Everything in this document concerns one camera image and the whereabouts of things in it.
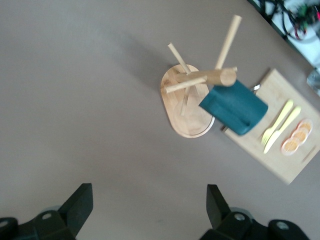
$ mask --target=blue cup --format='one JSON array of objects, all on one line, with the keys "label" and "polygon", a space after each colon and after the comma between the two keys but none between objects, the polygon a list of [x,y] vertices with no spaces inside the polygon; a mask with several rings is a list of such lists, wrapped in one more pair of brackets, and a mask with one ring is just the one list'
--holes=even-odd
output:
[{"label": "blue cup", "polygon": [[199,106],[240,136],[256,126],[268,110],[268,105],[238,80],[232,86],[215,86]]}]

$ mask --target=knife blade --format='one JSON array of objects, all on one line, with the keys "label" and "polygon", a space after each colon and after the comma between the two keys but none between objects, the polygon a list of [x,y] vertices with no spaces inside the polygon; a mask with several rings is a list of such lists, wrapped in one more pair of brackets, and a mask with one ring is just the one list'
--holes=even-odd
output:
[{"label": "knife blade", "polygon": [[282,134],[282,132],[293,122],[293,120],[296,119],[296,117],[300,114],[301,112],[301,107],[300,106],[296,106],[292,112],[290,113],[290,115],[287,117],[287,119],[285,120],[285,122],[282,124],[282,126],[280,127],[279,130],[276,130],[271,137],[269,138],[268,142],[265,145],[263,154],[266,154],[269,149],[271,148],[271,146],[275,143],[275,141],[278,139],[278,137]]}]

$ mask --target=fork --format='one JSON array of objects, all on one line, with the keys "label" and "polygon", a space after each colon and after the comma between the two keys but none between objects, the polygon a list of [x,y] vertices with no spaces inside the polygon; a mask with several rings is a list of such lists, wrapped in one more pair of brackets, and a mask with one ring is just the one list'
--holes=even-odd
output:
[{"label": "fork", "polygon": [[274,133],[276,128],[279,126],[279,124],[282,122],[282,120],[286,117],[286,115],[289,113],[290,109],[293,107],[294,101],[292,99],[289,99],[286,104],[284,105],[282,111],[280,112],[280,115],[276,119],[275,123],[273,124],[272,127],[267,128],[262,136],[261,144],[263,146],[266,146],[269,138],[271,135]]}]

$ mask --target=knife handle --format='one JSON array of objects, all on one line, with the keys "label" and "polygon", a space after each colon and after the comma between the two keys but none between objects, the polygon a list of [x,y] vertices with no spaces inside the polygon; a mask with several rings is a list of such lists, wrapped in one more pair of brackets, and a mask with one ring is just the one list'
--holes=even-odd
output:
[{"label": "knife handle", "polygon": [[286,102],[286,104],[284,105],[282,111],[280,112],[279,117],[276,119],[275,123],[271,127],[273,130],[275,130],[279,126],[279,124],[286,117],[286,115],[289,113],[289,111],[290,111],[290,109],[292,108],[293,105],[294,105],[294,101],[292,99],[289,99]]},{"label": "knife handle", "polygon": [[290,113],[290,115],[288,116],[288,118],[285,120],[285,122],[283,123],[283,125],[281,126],[281,128],[279,129],[280,134],[293,122],[293,120],[296,119],[296,117],[298,117],[298,115],[301,112],[301,107],[300,106],[296,106],[292,112]]}]

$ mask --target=transparent object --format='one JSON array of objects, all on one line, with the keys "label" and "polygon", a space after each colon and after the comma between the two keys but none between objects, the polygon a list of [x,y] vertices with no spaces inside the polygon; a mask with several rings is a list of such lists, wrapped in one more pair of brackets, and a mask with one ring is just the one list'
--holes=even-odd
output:
[{"label": "transparent object", "polygon": [[306,79],[306,83],[320,97],[320,69],[314,69]]}]

